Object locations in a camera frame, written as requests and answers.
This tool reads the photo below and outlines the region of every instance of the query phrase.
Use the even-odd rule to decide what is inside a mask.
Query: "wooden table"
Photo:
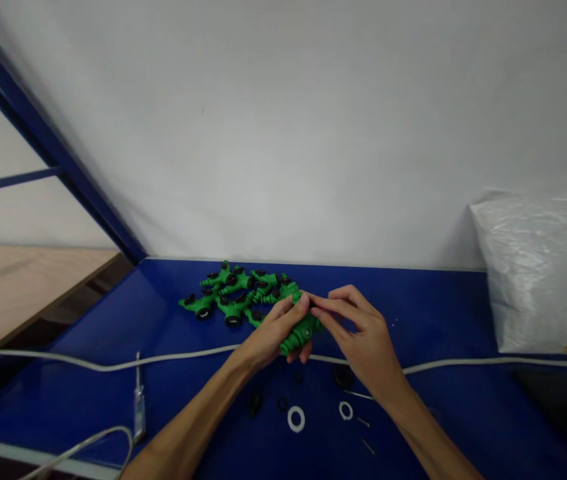
[[[0,246],[0,346],[98,275],[118,251]]]

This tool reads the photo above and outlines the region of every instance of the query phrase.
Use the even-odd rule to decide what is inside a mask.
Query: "person's right hand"
[[[324,299],[310,295],[316,307],[310,310],[332,334],[359,380],[383,407],[388,407],[408,387],[399,365],[383,315],[353,285],[328,294]],[[331,313],[351,320],[351,333]]]

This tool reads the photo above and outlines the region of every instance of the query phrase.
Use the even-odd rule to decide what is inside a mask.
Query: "blue table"
[[[96,307],[58,339],[51,351],[115,364],[143,357],[240,343],[252,331],[228,329],[216,311],[208,321],[177,305],[198,291],[217,262],[143,261]],[[446,358],[497,355],[484,273],[308,265],[253,265],[288,273],[319,295],[353,283],[384,314],[404,367]],[[329,333],[314,338],[314,352],[342,357]],[[154,435],[196,394],[227,354],[155,363],[142,370],[147,427]],[[444,367],[416,373],[410,383],[445,431],[487,477],[567,478],[567,440],[547,422],[515,380],[510,366]],[[231,407],[201,462],[200,478],[425,477],[400,433],[373,401],[339,391],[332,365],[287,365],[277,359],[259,373]],[[304,377],[293,381],[296,371]],[[34,361],[0,392],[0,442],[61,453],[114,425],[133,424],[134,369],[96,373]],[[367,393],[357,383],[355,391]],[[264,403],[249,417],[248,396]],[[303,408],[303,432],[293,433],[277,409],[284,395]],[[354,416],[343,421],[339,401]],[[361,439],[376,451],[372,456]],[[123,462],[127,444],[113,435],[78,458],[102,465]]]

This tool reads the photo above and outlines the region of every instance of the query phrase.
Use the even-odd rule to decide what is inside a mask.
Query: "green hose connector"
[[[262,303],[263,297],[272,290],[272,285],[264,281],[257,281],[256,285],[257,290],[255,290],[255,296],[252,299],[252,303]]]
[[[228,327],[238,327],[241,324],[243,311],[252,305],[255,292],[244,293],[235,301],[230,301],[228,297],[220,296],[217,298],[219,310],[225,313],[225,324]]]
[[[273,289],[270,295],[264,296],[261,299],[261,303],[276,303],[290,295],[292,295],[292,303],[296,303],[301,298],[302,292],[298,289],[296,282],[293,282],[284,273],[281,275],[281,285]]]
[[[312,338],[314,332],[319,332],[323,330],[323,325],[318,319],[307,313],[305,317],[297,323],[290,335],[279,345],[281,348],[281,353],[287,355],[291,351],[301,348],[309,339]]]
[[[279,276],[276,273],[266,273],[265,270],[250,270],[250,275],[252,275],[257,281],[264,281],[270,285],[271,288],[276,287],[279,284]]]
[[[239,290],[252,289],[255,286],[255,278],[245,273],[243,267],[235,265],[235,271],[225,279],[226,287],[221,289],[219,293],[227,296]]]
[[[252,325],[254,328],[259,328],[259,325],[263,323],[263,315],[261,315],[260,312],[256,310],[252,310],[251,308],[248,307],[245,309],[243,313],[245,314],[245,317],[248,319],[248,322],[250,322],[250,325]]]
[[[211,289],[203,290],[203,297],[195,299],[193,293],[185,299],[179,300],[179,305],[186,310],[195,312],[197,320],[207,320],[212,313],[212,306],[219,296],[219,286],[215,285]]]
[[[232,275],[230,270],[230,262],[224,260],[221,262],[221,272],[208,273],[208,278],[201,282],[201,287],[214,287],[226,283],[228,277]]]

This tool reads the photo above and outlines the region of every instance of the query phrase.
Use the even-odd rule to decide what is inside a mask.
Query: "blue metal beam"
[[[61,167],[59,180],[92,215],[123,254],[138,264],[147,254],[83,166],[68,152],[0,61],[0,110],[49,167]]]
[[[10,187],[11,185],[18,185],[20,183],[26,183],[33,180],[54,177],[55,175],[60,175],[62,173],[63,169],[61,167],[52,167],[34,172],[21,173],[19,175],[13,175],[12,177],[4,177],[0,178],[0,188]]]

